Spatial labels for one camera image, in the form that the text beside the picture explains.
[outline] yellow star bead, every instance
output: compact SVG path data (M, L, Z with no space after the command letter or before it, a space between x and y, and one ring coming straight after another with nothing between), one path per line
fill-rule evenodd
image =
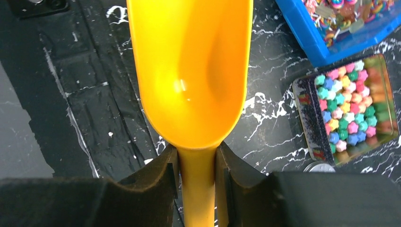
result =
M351 104L349 103L344 103L340 106L340 109L343 111L343 113L348 113L349 108L351 107Z
M338 71L339 71L339 77L340 77L340 78L343 77L343 76L347 73L347 70L345 69L345 66L340 67L340 68L338 69Z
M336 119L329 120L328 124L330 126L331 131L334 131L338 128L338 120L336 120Z
M343 76L340 79L341 83L342 83L342 87L348 87L349 84L351 83L351 80L349 80L348 76Z

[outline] tin lid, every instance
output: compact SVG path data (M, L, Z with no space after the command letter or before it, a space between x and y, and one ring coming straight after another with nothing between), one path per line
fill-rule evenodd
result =
M318 162L312 162L309 164L304 172L325 172L325 173L335 173L336 170L329 164L318 161Z

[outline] scoop handle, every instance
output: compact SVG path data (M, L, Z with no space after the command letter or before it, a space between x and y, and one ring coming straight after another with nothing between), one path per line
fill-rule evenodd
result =
M214 226L216 148L177 148L186 227Z

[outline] candy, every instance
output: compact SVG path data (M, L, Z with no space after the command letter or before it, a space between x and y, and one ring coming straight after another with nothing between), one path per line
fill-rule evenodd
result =
M349 108L350 108L350 104L349 103L344 103L340 106L341 110L343 111L343 113L348 113L349 112Z
M334 119L340 119L342 117L343 112L339 107L337 107L337 109L335 109L331 114Z
M348 127L348 134L356 133L358 131L358 125L355 122L349 123Z
M347 129L347 127L348 127L348 121L345 120L344 118L339 119L339 130Z
M361 80L357 80L355 82L355 85L356 85L356 91L357 92L362 92L363 89L365 88L365 85L363 84L363 81L361 81Z
M359 60L359 61L355 62L355 71L363 70L364 65L365 64L363 63L362 60Z
M349 111L353 112L354 114L359 113L359 105L356 103L351 103L349 106Z
M331 113L329 111L323 111L322 116L324 123L327 123L331 119Z
M343 115L343 117L348 123L351 123L351 121L355 120L355 114L354 113L346 113Z
M355 146L358 143L358 136L356 134L351 134L347 138L347 143Z
M347 143L346 143L345 141L339 140L339 141L336 143L336 151L338 151L338 152L343 152L343 151L345 151L346 149L347 149Z
M375 128L375 127L372 127L372 126L369 126L369 127L366 129L366 136L367 136L367 137L372 137L372 136L374 136L374 135L376 135L376 128Z
M317 89L317 96L319 97L319 99L325 99L327 98L327 93L329 91L327 89L325 89L324 87L320 87Z
M330 149L333 154L336 153L336 145L330 143Z
M364 116L361 113L355 115L355 123L359 124L364 121Z
M356 92L352 93L351 101L354 103L360 103L362 101L362 95Z
M334 92L338 92L342 89L342 83L339 80L334 80L333 81L333 86L331 87L331 90Z
M366 140L366 133L364 133L363 131L358 131L357 132L357 137L358 137L358 142L363 142Z
M347 73L347 69L345 66L338 68L339 71L339 77L343 77Z
M362 97L367 97L370 93L370 89L366 86L364 86L363 90L359 92Z
M350 102L352 95L349 91L343 91L342 96L344 96L344 102Z
M336 101L337 105L342 105L345 101L345 97L341 93L338 93L338 94L336 94L336 97L334 100Z
M358 124L358 129L360 130L360 131L366 131L366 129L367 129L367 123L365 122L365 121L363 121L363 122L361 122L361 123L359 123Z
M348 76L343 76L340 79L340 81L341 81L343 87L348 87L349 83L351 82L351 80L349 80Z
M331 78L326 78L326 79L324 79L323 87L327 90L330 90L331 87L333 86L333 84L334 84L334 82Z
M326 133L327 133L327 135L329 135L330 134L330 132L331 132L331 127L329 126L329 124L324 124L324 126L325 126L325 128L326 128Z
M347 73L350 73L354 70L355 64L354 63L350 63L348 65L345 66L345 69L347 70Z
M363 114L366 111L366 106L363 103L358 104L359 112Z
M319 75L314 79L314 84L316 84L316 86L321 86L324 83L324 79L326 79L324 75Z
M336 97L336 93L334 91L330 90L327 92L327 98L326 98L327 100L334 100L335 97Z
M366 107L370 106L373 103L372 97L363 97L361 103L363 103Z
M367 72L366 70L362 70L358 72L358 80L365 81L367 79Z
M375 127L377 125L377 118L375 116L366 118L366 123L369 126Z
M346 140L348 137L348 131L347 130L339 130L338 132L340 140Z
M338 69L328 72L327 76L331 79L337 79L338 78Z
M338 120L336 119L329 120L328 124L330 126L330 131L334 131L338 128Z
M357 88L356 84L354 82L350 82L348 87L346 87L345 89L350 93L352 93L355 91L356 88Z
M348 78L351 81L356 81L358 79L358 72L352 71L352 72L348 73Z
M320 109L323 111L327 109L327 101L324 99L319 99Z
M327 101L327 110L332 112L337 109L337 102L335 100Z
M338 133L330 132L329 134L329 142L336 144L340 140Z

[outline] blue plastic container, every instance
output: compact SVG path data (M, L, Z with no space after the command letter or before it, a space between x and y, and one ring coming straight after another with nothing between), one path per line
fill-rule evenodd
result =
M301 0L276 0L284 18L299 45L315 67L321 67L353 55L381 42L400 25L401 2L396 1L389 11L383 11L381 18L373 21L354 34L348 34L333 46L326 47Z

